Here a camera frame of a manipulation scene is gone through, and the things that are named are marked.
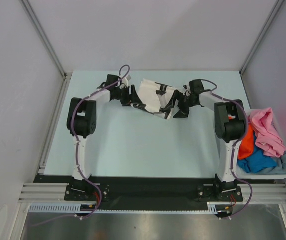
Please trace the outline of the white t shirt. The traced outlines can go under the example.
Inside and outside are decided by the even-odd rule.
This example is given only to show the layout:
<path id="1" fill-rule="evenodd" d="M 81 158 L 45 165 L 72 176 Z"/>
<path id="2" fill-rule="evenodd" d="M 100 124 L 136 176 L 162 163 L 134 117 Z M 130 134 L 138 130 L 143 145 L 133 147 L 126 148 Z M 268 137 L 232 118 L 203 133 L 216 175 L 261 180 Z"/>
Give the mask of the white t shirt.
<path id="1" fill-rule="evenodd" d="M 145 110 L 142 111 L 165 120 L 169 120 L 172 116 L 174 108 L 171 109 L 170 112 L 164 112 L 163 109 L 168 104 L 175 90 L 179 89 L 162 83 L 143 79 L 140 82 L 138 90 L 136 91 L 142 103 L 146 104 Z"/>

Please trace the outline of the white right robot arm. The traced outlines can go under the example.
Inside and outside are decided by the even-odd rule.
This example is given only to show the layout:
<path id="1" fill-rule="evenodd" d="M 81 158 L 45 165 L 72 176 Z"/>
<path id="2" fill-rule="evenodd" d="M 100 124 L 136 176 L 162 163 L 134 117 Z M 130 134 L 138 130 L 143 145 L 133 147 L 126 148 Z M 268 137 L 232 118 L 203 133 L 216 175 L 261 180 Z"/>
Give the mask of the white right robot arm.
<path id="1" fill-rule="evenodd" d="M 209 195 L 200 199 L 217 200 L 219 202 L 243 201 L 241 181 L 235 172 L 237 155 L 243 138 L 248 132 L 247 115 L 241 100 L 229 100 L 215 93 L 215 89 L 205 89 L 202 79 L 195 79 L 185 86 L 184 91 L 174 90 L 164 111 L 174 107 L 178 112 L 176 119 L 186 119 L 190 108 L 206 107 L 214 113 L 214 132 L 220 142 L 219 169 L 215 174 L 214 184 L 209 188 Z"/>

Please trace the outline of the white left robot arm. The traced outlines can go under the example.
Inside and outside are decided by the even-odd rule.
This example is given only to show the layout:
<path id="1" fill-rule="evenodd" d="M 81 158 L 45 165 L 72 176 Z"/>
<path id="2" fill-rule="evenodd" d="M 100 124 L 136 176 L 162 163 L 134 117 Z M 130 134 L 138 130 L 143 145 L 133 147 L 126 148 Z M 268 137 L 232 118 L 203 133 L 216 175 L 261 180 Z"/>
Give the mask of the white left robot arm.
<path id="1" fill-rule="evenodd" d="M 129 106 L 137 94 L 130 94 L 130 76 L 107 75 L 94 93 L 84 98 L 72 98 L 70 101 L 66 127 L 73 138 L 75 164 L 72 177 L 66 187 L 64 200 L 89 201 L 92 196 L 101 200 L 100 188 L 91 181 L 91 171 L 86 167 L 86 145 L 97 127 L 98 107 L 111 100 L 118 100 Z"/>

